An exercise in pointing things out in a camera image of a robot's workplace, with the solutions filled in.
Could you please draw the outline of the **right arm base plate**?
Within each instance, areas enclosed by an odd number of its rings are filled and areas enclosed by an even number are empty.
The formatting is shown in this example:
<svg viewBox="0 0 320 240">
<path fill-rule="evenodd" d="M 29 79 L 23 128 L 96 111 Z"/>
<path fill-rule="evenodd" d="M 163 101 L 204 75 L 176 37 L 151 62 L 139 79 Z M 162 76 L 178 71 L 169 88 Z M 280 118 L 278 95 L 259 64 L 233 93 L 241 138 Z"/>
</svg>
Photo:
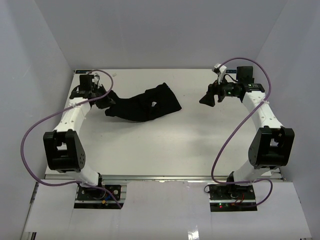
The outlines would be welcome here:
<svg viewBox="0 0 320 240">
<path fill-rule="evenodd" d="M 211 213 L 255 212 L 257 202 L 252 185 L 209 184 L 204 188 L 209 195 Z"/>
</svg>

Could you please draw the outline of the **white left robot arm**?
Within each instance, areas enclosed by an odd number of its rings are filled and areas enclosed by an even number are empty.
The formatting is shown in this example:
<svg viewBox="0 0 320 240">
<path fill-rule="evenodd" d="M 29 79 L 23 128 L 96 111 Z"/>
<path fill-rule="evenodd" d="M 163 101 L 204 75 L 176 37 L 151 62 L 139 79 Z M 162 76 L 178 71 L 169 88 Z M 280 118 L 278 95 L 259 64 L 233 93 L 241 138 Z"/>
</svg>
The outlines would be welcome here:
<svg viewBox="0 0 320 240">
<path fill-rule="evenodd" d="M 79 84 L 71 91 L 67 110 L 53 131 L 43 135 L 47 165 L 50 170 L 66 174 L 83 187 L 101 187 L 101 175 L 86 163 L 86 153 L 79 138 L 86 115 L 96 106 L 106 109 L 115 105 L 100 83 L 100 76 L 92 71 L 79 75 Z"/>
</svg>

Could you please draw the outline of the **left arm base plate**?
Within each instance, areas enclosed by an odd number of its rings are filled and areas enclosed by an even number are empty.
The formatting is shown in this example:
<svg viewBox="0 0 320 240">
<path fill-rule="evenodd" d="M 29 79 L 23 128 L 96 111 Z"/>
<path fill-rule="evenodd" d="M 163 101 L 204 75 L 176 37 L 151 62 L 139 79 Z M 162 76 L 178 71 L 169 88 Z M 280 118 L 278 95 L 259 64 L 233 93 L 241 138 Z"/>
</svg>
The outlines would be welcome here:
<svg viewBox="0 0 320 240">
<path fill-rule="evenodd" d="M 95 188 L 77 188 L 74 208 L 96 210 L 119 210 L 124 205 L 121 197 L 122 186 L 119 184 L 107 184 L 103 186 L 107 191 Z"/>
</svg>

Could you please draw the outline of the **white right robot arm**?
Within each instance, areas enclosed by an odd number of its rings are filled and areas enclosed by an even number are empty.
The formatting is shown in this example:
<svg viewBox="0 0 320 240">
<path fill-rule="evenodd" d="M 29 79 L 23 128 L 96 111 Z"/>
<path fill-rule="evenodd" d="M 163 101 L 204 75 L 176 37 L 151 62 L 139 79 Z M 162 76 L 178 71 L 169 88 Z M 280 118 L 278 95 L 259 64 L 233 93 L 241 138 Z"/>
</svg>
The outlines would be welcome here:
<svg viewBox="0 0 320 240">
<path fill-rule="evenodd" d="M 238 67 L 235 82 L 226 80 L 227 67 L 224 65 L 216 64 L 213 72 L 217 74 L 217 80 L 208 86 L 199 103 L 214 107 L 215 97 L 218 102 L 226 97 L 238 98 L 249 112 L 245 119 L 252 119 L 256 128 L 247 161 L 226 181 L 228 185 L 249 186 L 264 173 L 288 164 L 295 132 L 276 118 L 264 87 L 254 82 L 252 66 Z"/>
</svg>

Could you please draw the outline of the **black t-shirt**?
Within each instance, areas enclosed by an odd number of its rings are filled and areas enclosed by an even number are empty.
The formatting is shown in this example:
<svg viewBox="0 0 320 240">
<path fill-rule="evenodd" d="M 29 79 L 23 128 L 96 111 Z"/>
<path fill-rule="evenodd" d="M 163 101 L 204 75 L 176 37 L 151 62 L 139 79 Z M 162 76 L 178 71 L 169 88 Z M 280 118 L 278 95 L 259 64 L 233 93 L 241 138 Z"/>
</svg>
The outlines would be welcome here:
<svg viewBox="0 0 320 240">
<path fill-rule="evenodd" d="M 105 115 L 133 122 L 152 121 L 182 109 L 177 97 L 165 82 L 130 98 L 120 98 L 113 90 L 108 96 L 115 104 L 105 110 Z"/>
</svg>

